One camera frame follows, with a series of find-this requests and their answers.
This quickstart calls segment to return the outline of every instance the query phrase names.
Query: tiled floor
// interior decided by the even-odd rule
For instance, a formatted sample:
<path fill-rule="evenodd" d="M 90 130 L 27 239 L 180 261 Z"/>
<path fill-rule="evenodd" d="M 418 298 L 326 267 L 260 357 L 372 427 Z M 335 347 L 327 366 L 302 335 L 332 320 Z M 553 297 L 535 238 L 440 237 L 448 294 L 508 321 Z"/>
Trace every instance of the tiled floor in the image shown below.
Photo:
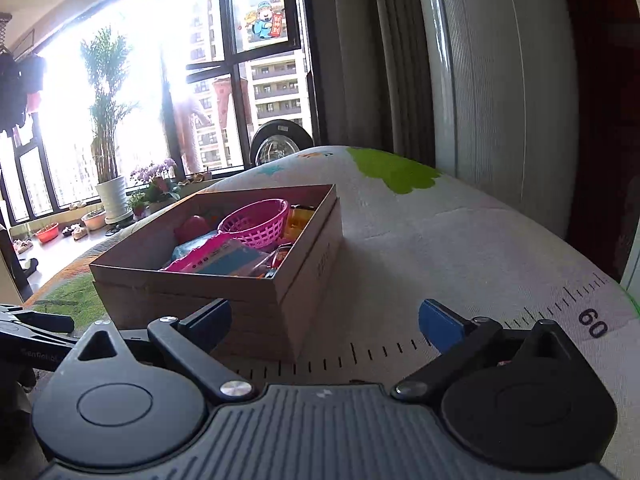
<path fill-rule="evenodd" d="M 79 240 L 73 240 L 71 236 L 63 237 L 59 234 L 54 240 L 41 244 L 34 236 L 31 241 L 33 247 L 27 249 L 18 258 L 37 258 L 38 270 L 28 280 L 33 292 L 36 292 L 44 283 L 47 283 L 57 272 L 64 269 L 85 251 L 104 240 L 108 226 L 91 231 L 87 236 Z"/>

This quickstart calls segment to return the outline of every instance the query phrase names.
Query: pink plastic basket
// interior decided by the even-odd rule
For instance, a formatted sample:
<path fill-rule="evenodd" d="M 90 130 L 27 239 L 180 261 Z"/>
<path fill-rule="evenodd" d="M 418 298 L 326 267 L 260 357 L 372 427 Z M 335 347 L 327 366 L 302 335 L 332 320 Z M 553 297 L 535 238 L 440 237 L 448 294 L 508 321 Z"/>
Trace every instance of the pink plastic basket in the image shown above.
<path fill-rule="evenodd" d="M 289 202 L 279 198 L 254 202 L 231 213 L 218 226 L 236 240 L 260 249 L 280 238 L 289 215 Z"/>

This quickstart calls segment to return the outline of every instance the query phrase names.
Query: play mat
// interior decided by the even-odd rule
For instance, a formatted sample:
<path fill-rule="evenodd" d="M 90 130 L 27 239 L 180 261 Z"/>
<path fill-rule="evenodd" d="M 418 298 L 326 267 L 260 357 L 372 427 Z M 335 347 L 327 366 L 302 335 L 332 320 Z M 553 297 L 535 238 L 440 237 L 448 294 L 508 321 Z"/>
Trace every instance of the play mat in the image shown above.
<path fill-rule="evenodd" d="M 305 348 L 295 365 L 226 358 L 227 366 L 258 384 L 358 379 L 391 386 L 437 355 L 417 326 L 424 298 L 435 298 L 467 318 L 491 316 L 508 328 L 555 319 L 618 406 L 618 427 L 603 464 L 620 478 L 637 477 L 639 314 L 615 281 L 503 203 L 384 152 L 312 148 L 222 180 L 212 189 L 305 184 L 337 185 L 344 232 Z M 95 246 L 28 304 L 71 315 L 80 332 L 105 317 L 88 265 L 139 227 L 140 222 Z M 597 319 L 584 325 L 578 318 L 587 309 Z"/>

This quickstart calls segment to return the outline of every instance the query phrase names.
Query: cardboard box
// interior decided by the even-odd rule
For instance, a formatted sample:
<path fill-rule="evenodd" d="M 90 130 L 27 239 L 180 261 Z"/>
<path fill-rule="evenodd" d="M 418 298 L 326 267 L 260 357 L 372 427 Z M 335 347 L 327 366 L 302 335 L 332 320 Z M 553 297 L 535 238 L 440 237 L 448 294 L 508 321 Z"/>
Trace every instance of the cardboard box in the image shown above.
<path fill-rule="evenodd" d="M 174 228 L 192 215 L 216 226 L 258 200 L 283 198 L 318 209 L 272 279 L 162 272 Z M 326 288 L 342 241 L 335 186 L 201 192 L 178 202 L 90 264 L 94 285 L 119 329 L 145 328 L 161 316 L 183 318 L 215 298 L 232 307 L 219 354 L 293 362 Z"/>

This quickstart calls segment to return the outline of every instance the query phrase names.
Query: tall green plant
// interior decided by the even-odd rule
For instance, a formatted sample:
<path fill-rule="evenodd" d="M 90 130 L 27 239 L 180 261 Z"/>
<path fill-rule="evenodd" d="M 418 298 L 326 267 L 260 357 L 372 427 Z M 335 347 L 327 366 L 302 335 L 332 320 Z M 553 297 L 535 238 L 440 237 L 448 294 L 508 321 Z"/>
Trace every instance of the tall green plant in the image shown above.
<path fill-rule="evenodd" d="M 82 59 L 94 87 L 95 102 L 89 108 L 94 130 L 91 154 L 98 172 L 98 183 L 103 184 L 118 176 L 115 133 L 118 123 L 136 107 L 132 103 L 119 103 L 116 94 L 129 75 L 127 58 L 131 52 L 124 36 L 113 38 L 111 27 L 102 28 L 91 43 L 80 45 Z"/>

